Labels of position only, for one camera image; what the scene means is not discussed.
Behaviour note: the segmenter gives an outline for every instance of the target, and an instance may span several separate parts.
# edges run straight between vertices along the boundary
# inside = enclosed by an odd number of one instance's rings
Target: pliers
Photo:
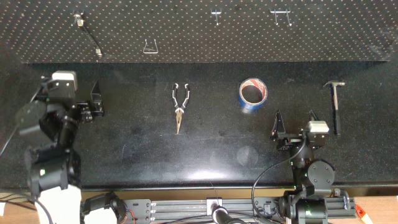
[[[182,103],[181,107],[179,107],[178,103],[177,103],[177,90],[178,90],[178,84],[175,83],[173,85],[173,104],[175,107],[175,113],[176,116],[175,118],[177,119],[177,134],[180,132],[180,126],[181,126],[181,120],[182,120],[182,115],[184,114],[184,110],[187,108],[187,104],[189,102],[189,85],[188,83],[185,84],[185,100]]]

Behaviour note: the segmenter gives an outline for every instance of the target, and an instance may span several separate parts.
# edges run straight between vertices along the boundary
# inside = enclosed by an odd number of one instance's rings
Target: hammer
[[[334,119],[335,119],[335,134],[337,136],[341,136],[341,126],[340,126],[340,117],[338,115],[338,103],[337,103],[337,90],[336,86],[343,86],[346,83],[345,82],[339,82],[336,80],[328,81],[324,86],[331,84],[333,87],[333,103],[335,105],[335,114],[334,114]]]

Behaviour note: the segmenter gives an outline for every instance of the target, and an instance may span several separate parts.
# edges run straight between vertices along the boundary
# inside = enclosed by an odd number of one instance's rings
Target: roll of blue tape
[[[247,86],[255,86],[257,89],[260,90],[261,95],[262,95],[262,100],[258,103],[251,103],[248,102],[243,94],[242,90],[246,88]],[[258,78],[248,78],[247,80],[243,81],[241,86],[239,87],[239,101],[241,102],[241,105],[243,108],[248,109],[248,110],[258,110],[261,108],[262,104],[266,101],[268,96],[268,91],[266,84],[264,84],[263,81],[261,81]]]

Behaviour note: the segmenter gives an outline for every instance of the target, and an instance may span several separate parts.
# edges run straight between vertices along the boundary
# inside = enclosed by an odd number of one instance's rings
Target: black countertop
[[[315,151],[336,168],[335,185],[397,185],[398,76],[396,61],[189,64],[38,64],[2,72],[0,145],[15,112],[37,88],[41,75],[78,74],[78,97],[86,100],[99,80],[106,116],[82,124],[75,149],[81,156],[83,189],[249,187],[271,164],[286,159],[269,135],[281,110],[288,132],[298,133],[314,109],[333,132],[332,79],[338,88],[343,134],[330,135]],[[241,111],[239,84],[260,78],[269,96],[253,113]],[[176,133],[171,100],[174,83],[189,83],[191,98]],[[23,153],[16,136],[0,158],[0,188],[25,188]],[[291,187],[288,164],[273,168],[259,184]]]

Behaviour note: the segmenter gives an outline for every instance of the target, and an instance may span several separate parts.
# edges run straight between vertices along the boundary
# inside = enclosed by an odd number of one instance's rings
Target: wooden floor
[[[374,224],[398,223],[398,197],[356,197],[355,201],[370,216]],[[4,216],[0,217],[1,224],[39,224],[35,211],[6,204]],[[345,220],[329,220],[332,224],[361,224],[359,218]]]

